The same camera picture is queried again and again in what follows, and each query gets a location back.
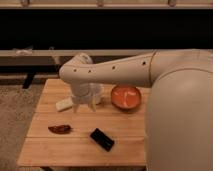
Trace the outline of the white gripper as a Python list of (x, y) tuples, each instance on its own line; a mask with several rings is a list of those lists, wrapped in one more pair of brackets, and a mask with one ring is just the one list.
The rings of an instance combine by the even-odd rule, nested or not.
[[(100, 92), (100, 85), (96, 83), (71, 84), (70, 88), (72, 91), (72, 108), (74, 113), (77, 113), (80, 105), (77, 99), (91, 99), (94, 94)], [(96, 112), (96, 103), (94, 99), (89, 102), (88, 107), (93, 112)]]

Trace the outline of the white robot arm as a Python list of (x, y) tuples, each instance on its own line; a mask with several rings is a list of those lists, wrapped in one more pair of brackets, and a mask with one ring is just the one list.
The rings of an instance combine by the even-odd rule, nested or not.
[(78, 54), (59, 75), (77, 104), (90, 101), (92, 83), (148, 88), (147, 171), (213, 171), (213, 53), (156, 50), (98, 64)]

